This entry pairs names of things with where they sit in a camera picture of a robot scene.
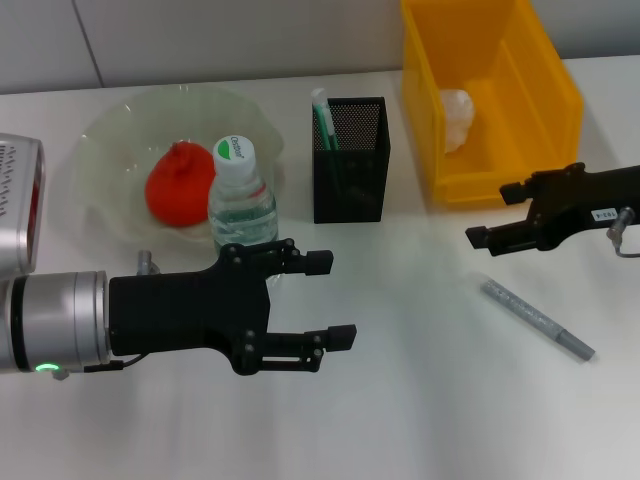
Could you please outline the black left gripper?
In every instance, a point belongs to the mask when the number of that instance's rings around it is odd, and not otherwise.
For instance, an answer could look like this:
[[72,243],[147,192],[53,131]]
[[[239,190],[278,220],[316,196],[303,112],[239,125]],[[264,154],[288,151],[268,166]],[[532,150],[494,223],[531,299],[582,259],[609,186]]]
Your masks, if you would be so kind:
[[237,374],[319,370],[326,353],[348,351],[355,325],[304,333],[266,333],[265,277],[328,275],[330,250],[303,254],[293,239],[237,246],[211,267],[109,281],[109,342],[116,356],[208,348]]

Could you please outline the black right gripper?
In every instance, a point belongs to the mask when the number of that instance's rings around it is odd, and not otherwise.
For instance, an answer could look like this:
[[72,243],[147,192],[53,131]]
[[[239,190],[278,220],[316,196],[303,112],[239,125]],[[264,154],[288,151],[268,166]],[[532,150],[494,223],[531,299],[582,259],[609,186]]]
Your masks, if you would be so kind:
[[582,163],[537,172],[499,189],[505,204],[531,199],[529,222],[467,228],[476,250],[492,256],[537,248],[553,250],[569,237],[594,229],[626,229],[639,223],[637,166],[589,173]]

